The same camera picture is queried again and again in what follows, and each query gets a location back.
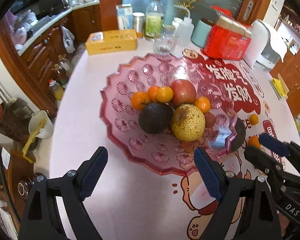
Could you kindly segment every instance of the door handle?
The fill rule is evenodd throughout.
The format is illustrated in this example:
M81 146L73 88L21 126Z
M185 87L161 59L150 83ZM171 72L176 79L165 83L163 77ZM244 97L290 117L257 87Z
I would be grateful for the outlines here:
M243 21L246 21L248 19L249 15L250 15L250 13L252 11L252 8L253 8L253 1L250 0L249 3L248 3L248 6L246 8L246 11L245 11L245 13L244 13L244 15L242 17Z

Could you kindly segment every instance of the yellow box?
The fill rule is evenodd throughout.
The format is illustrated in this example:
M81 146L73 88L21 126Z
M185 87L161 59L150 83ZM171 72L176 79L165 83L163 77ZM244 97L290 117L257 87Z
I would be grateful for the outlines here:
M89 55L136 50L137 34L135 30L113 30L91 33L85 45Z

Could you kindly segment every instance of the bottle with yellow liquid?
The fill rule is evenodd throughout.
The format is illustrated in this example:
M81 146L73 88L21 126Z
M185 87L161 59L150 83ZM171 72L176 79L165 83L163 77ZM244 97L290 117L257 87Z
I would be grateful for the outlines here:
M161 32L164 12L160 0L152 0L146 9L145 39L154 41L155 32Z
M54 97L56 98L56 100L61 101L64 91L63 88L60 86L60 84L57 83L57 81L50 79L49 88L52 94L54 95Z

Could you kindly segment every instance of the black cable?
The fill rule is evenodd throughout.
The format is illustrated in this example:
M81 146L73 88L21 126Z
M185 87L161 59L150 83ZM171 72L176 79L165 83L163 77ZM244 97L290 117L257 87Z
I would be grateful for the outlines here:
M8 203L9 203L11 209L12 209L13 215L15 216L16 220L18 221L18 223L20 223L21 219L20 219L20 216L18 215L16 207L15 207L15 205L13 203L12 198L11 198L10 190L9 190L8 184L7 184L6 175L4 173L4 166L3 166L3 162L2 162L1 151L0 151L0 176L1 176L1 180L2 180L3 189L4 189L4 192L5 192L6 196L7 196Z

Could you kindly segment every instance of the mint green container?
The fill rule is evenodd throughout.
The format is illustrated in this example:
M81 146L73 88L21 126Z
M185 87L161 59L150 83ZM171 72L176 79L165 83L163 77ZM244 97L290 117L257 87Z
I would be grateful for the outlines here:
M213 22L206 19L199 20L192 33L191 41L200 48L204 48L211 32Z

